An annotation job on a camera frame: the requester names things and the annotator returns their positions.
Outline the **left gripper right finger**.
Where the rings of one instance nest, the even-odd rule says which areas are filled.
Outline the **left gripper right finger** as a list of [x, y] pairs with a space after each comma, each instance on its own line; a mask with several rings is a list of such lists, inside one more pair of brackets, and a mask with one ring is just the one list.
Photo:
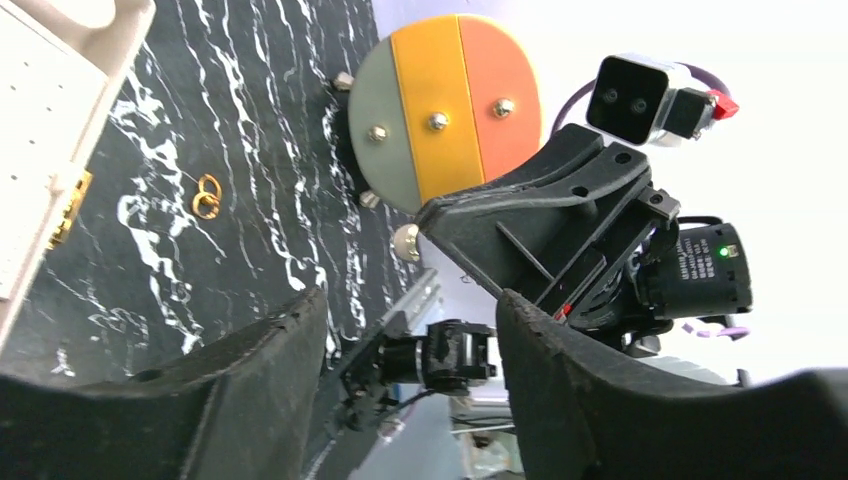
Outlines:
[[678, 376], [615, 351], [513, 291], [496, 307], [530, 479], [843, 479], [847, 374], [753, 388]]

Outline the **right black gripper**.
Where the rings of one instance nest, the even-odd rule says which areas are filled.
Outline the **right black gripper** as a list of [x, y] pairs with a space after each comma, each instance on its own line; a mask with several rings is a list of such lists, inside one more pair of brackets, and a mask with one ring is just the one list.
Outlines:
[[[677, 199], [650, 185], [625, 189], [648, 170], [644, 153], [568, 124], [513, 171], [429, 200], [414, 223], [493, 296], [516, 290], [523, 276], [550, 282], [529, 296], [535, 306], [619, 345], [628, 332], [654, 328], [635, 276], [679, 237]], [[547, 267], [541, 252], [559, 230], [565, 238], [554, 242], [558, 268]]]

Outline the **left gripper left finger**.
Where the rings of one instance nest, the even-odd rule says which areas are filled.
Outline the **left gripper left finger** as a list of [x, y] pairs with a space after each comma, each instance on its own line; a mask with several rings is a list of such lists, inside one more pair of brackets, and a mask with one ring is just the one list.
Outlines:
[[243, 329], [122, 382], [1, 380], [5, 479], [296, 479], [324, 358], [311, 288]]

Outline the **gold double hoop earring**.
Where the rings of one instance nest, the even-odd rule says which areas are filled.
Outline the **gold double hoop earring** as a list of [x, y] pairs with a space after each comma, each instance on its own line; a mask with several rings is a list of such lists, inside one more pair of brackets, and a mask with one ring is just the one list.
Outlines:
[[204, 174], [197, 180], [197, 193], [192, 199], [191, 209], [195, 216], [211, 220], [218, 216], [221, 207], [222, 187], [218, 180]]

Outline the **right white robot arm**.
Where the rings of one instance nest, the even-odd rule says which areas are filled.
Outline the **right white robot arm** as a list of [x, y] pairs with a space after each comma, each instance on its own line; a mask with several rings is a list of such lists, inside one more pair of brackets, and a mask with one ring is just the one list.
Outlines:
[[[563, 127], [524, 164], [428, 201], [413, 225], [488, 293], [510, 291], [582, 340], [623, 351], [676, 319], [726, 318], [752, 305], [735, 228], [683, 217], [651, 179], [647, 157], [588, 128]], [[394, 384], [465, 395], [491, 378], [485, 329], [445, 320], [422, 336], [400, 316], [347, 354], [328, 395], [331, 431], [374, 428], [399, 413]]]

